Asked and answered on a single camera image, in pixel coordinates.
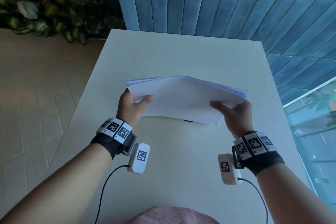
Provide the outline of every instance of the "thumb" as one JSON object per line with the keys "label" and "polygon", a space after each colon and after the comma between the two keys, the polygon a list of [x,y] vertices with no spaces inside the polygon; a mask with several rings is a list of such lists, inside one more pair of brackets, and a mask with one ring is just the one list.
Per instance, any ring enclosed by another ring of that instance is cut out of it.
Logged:
{"label": "thumb", "polygon": [[217,101],[211,101],[210,102],[210,106],[218,111],[220,111],[222,113],[222,115],[228,115],[231,111],[231,109],[229,107],[226,107],[225,105],[223,105],[221,102],[217,102]]}
{"label": "thumb", "polygon": [[145,96],[139,103],[137,103],[137,105],[141,109],[141,111],[143,111],[153,101],[153,99],[153,95]]}

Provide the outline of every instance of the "stack of paper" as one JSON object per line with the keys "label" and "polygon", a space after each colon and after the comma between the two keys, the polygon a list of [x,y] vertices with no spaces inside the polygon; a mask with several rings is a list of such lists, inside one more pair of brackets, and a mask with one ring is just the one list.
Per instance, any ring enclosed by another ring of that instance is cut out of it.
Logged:
{"label": "stack of paper", "polygon": [[146,95],[155,96],[143,116],[164,116],[214,125],[222,114],[209,106],[211,101],[232,108],[244,102],[248,92],[189,76],[128,80],[127,88],[136,102]]}

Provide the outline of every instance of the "white table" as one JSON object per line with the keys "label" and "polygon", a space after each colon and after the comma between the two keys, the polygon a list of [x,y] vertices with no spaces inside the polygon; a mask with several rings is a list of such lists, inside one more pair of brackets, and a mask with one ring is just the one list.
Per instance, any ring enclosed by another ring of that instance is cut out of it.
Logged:
{"label": "white table", "polygon": [[[248,89],[254,128],[273,140],[287,165],[307,184],[261,42],[126,30],[111,31],[47,175],[86,147],[102,122],[115,116],[127,79],[170,75]],[[230,153],[234,140],[223,119],[213,126],[144,117],[133,132],[137,142],[151,147],[145,172],[121,169],[111,176],[98,223],[154,205],[192,208],[221,223],[265,222],[263,203],[250,184],[231,186],[221,180],[217,156]],[[127,164],[128,158],[116,156],[110,171]],[[250,171],[241,173],[257,184]],[[82,223],[94,222],[107,175]]]}

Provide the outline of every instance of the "pink clothing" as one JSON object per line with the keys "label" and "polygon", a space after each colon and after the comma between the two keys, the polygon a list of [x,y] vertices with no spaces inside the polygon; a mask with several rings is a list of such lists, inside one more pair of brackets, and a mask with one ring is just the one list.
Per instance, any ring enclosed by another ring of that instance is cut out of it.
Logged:
{"label": "pink clothing", "polygon": [[131,218],[115,224],[219,224],[203,213],[188,208],[171,206],[154,206]]}

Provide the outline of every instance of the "black cable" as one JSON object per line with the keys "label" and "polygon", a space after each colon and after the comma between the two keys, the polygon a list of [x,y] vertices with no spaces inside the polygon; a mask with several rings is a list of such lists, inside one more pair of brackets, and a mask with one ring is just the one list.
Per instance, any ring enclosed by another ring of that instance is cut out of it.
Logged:
{"label": "black cable", "polygon": [[98,220],[98,216],[99,216],[99,212],[100,212],[100,206],[101,206],[101,204],[102,204],[102,198],[103,198],[103,192],[104,192],[105,185],[106,185],[108,179],[110,178],[110,176],[111,176],[115,171],[117,171],[119,168],[121,168],[121,167],[129,167],[129,165],[122,165],[122,166],[120,166],[120,167],[117,167],[115,170],[112,171],[112,173],[110,173],[110,175],[107,177],[107,179],[106,179],[106,181],[105,181],[105,183],[104,183],[104,186],[103,186],[103,189],[102,189],[102,191],[101,191],[101,195],[100,195],[100,201],[99,201],[99,208],[98,208],[97,218],[96,218],[96,221],[94,222],[94,224],[96,224],[96,223],[97,223],[97,220]]}
{"label": "black cable", "polygon": [[267,211],[266,203],[265,203],[265,201],[264,201],[264,199],[263,199],[263,196],[261,195],[260,191],[259,191],[259,190],[257,189],[257,187],[254,186],[254,184],[253,184],[252,182],[250,182],[249,180],[246,180],[246,179],[243,179],[243,178],[238,178],[238,180],[248,182],[248,183],[251,184],[251,185],[257,190],[257,192],[259,193],[259,196],[261,197],[262,202],[264,203],[264,206],[265,206],[265,210],[266,210],[266,224],[267,224],[267,223],[268,223],[268,211]]}

